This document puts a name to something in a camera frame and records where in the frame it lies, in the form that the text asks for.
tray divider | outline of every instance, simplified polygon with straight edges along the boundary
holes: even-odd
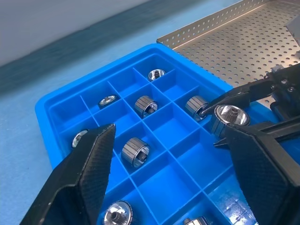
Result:
[[[81,98],[81,100],[83,101],[85,107],[88,109],[88,111],[89,111],[91,117],[93,118],[93,120],[95,121],[95,123],[97,124],[97,126],[99,127],[99,123],[98,123],[97,120],[95,119],[94,115],[91,113],[90,109],[89,109],[88,106],[86,105],[86,103],[85,103],[85,101],[84,101],[84,99],[83,99],[83,97],[82,97],[81,95],[80,95],[80,98]]]
[[[158,222],[158,220],[156,219],[154,213],[153,213],[152,210],[150,209],[149,205],[148,205],[147,202],[145,201],[145,199],[144,199],[143,195],[141,194],[139,188],[137,187],[137,185],[136,185],[135,182],[133,181],[132,177],[130,176],[130,174],[128,173],[128,171],[126,170],[126,168],[124,167],[124,165],[123,165],[121,159],[118,157],[118,154],[116,153],[115,150],[113,150],[113,152],[114,152],[114,154],[116,155],[118,161],[122,164],[123,169],[126,171],[127,177],[129,177],[129,179],[131,180],[131,182],[132,182],[132,184],[134,185],[136,191],[139,193],[141,199],[143,200],[143,202],[144,202],[145,205],[147,206],[147,209],[149,210],[150,214],[153,216],[155,222],[156,222],[157,224],[160,224],[160,223]]]

metal cylinder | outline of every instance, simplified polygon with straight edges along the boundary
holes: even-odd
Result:
[[[248,114],[233,105],[218,105],[210,119],[211,132],[217,137],[223,138],[225,127],[228,123],[248,126],[250,117]]]
[[[199,95],[196,95],[187,101],[185,108],[186,108],[188,114],[191,117],[193,117],[194,120],[200,121],[205,118],[205,117],[202,117],[200,113],[202,112],[203,109],[205,109],[207,104],[208,104],[207,101],[205,101]]]
[[[135,111],[143,119],[158,109],[158,103],[149,96],[142,96],[135,102]]]
[[[116,95],[110,95],[107,96],[105,98],[103,98],[99,103],[98,106],[100,109],[103,109],[104,107],[110,105],[111,103],[113,103],[114,101],[116,101],[118,99],[118,96]]]
[[[184,225],[210,225],[205,217],[199,217],[197,219],[191,220],[190,218],[186,218],[183,221]]]
[[[162,69],[154,69],[148,74],[148,80],[154,81],[155,79],[158,79],[163,75],[165,75],[165,71],[163,71]]]
[[[111,204],[105,212],[103,225],[135,225],[131,205],[123,200]]]
[[[134,168],[138,168],[146,162],[149,151],[150,146],[146,142],[133,137],[124,145],[122,157]]]
[[[78,145],[80,139],[83,137],[83,135],[85,135],[89,130],[85,129],[80,131],[78,134],[76,134],[76,136],[74,137],[74,139],[72,140],[72,148],[76,148],[76,146]]]

knurled metal part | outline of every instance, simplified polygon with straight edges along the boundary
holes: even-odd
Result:
[[[103,98],[99,103],[98,106],[100,109],[103,109],[104,107],[108,106],[109,104],[113,103],[114,101],[117,100],[117,96],[116,95],[110,95],[107,96],[105,98]]]
[[[105,212],[103,225],[134,225],[131,205],[123,200],[111,204]]]
[[[298,14],[299,0],[244,0],[157,41],[237,87],[276,65],[300,62],[300,47],[285,26]],[[273,101],[258,102],[270,107]]]
[[[80,139],[83,137],[83,135],[85,135],[89,130],[84,129],[82,131],[80,131],[78,134],[76,134],[76,136],[74,137],[74,139],[72,140],[72,148],[76,148],[77,144],[79,143]]]
[[[197,219],[191,220],[190,218],[186,218],[183,221],[184,225],[210,225],[205,217],[199,217]]]
[[[205,109],[207,104],[208,104],[207,101],[205,101],[199,95],[196,95],[187,101],[185,108],[191,117],[193,117],[196,121],[201,121],[205,117],[200,116],[200,113],[202,112],[203,109]]]
[[[165,75],[165,71],[162,69],[154,69],[152,71],[150,71],[150,73],[148,74],[148,80],[149,81],[154,81],[158,78],[160,78],[161,76]]]
[[[219,138],[224,137],[225,127],[228,123],[248,126],[250,117],[248,114],[233,105],[218,105],[210,119],[211,132]]]
[[[158,103],[149,96],[140,97],[135,103],[135,111],[143,119],[158,109]]]
[[[122,149],[122,158],[128,161],[132,167],[139,168],[148,157],[150,146],[143,140],[133,137]]]

perforated metal tray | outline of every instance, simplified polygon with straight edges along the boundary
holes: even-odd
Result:
[[[300,62],[286,24],[300,0],[243,0],[157,40],[233,87],[262,79],[276,65]],[[259,102],[269,107],[268,97]]]

blue table surface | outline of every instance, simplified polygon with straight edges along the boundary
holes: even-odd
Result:
[[[153,0],[1,67],[0,224],[20,223],[52,171],[34,111],[42,96],[236,2]]]

